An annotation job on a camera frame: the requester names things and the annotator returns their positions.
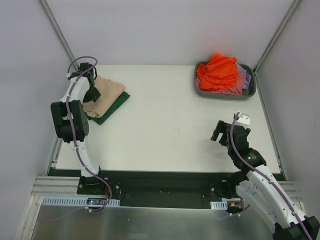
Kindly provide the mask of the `beige t shirt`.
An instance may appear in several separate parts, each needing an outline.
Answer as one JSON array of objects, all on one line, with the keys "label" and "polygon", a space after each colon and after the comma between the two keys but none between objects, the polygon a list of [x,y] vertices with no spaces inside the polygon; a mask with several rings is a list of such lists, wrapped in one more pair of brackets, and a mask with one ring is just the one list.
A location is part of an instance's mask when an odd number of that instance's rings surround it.
[{"label": "beige t shirt", "polygon": [[99,75],[94,83],[100,93],[100,97],[96,102],[90,101],[83,103],[83,109],[89,117],[101,118],[125,91],[126,87],[121,83],[104,79]]}]

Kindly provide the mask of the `green t shirt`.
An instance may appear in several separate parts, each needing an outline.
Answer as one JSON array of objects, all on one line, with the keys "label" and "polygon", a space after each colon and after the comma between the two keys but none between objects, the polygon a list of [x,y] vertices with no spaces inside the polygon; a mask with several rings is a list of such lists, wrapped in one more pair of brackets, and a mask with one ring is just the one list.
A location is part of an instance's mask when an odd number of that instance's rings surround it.
[{"label": "green t shirt", "polygon": [[118,110],[129,98],[130,94],[122,92],[121,95],[114,101],[110,108],[104,113],[102,117],[91,117],[86,114],[88,120],[92,120],[98,125],[102,125],[116,110]]}]

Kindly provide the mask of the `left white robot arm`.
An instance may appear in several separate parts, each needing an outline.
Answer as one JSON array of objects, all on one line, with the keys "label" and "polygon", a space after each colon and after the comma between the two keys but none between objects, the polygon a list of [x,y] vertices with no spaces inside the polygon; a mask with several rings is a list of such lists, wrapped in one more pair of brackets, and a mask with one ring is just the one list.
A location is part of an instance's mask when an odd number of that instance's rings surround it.
[{"label": "left white robot arm", "polygon": [[75,72],[67,72],[69,87],[59,101],[51,103],[50,110],[57,137],[69,145],[80,166],[79,187],[99,195],[106,183],[89,146],[90,127],[84,110],[84,103],[95,103],[101,97],[95,87],[97,76],[95,65],[88,62],[81,63]]}]

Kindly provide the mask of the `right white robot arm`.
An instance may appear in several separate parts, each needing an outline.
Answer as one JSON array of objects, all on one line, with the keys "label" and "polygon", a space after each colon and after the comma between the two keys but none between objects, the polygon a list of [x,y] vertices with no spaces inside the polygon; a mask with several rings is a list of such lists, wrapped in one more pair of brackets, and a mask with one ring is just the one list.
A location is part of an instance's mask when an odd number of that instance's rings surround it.
[{"label": "right white robot arm", "polygon": [[215,187],[218,196],[240,197],[264,220],[274,240],[315,240],[320,222],[307,216],[283,190],[266,160],[249,146],[249,128],[218,121],[211,140],[227,148],[237,172],[229,174]]}]

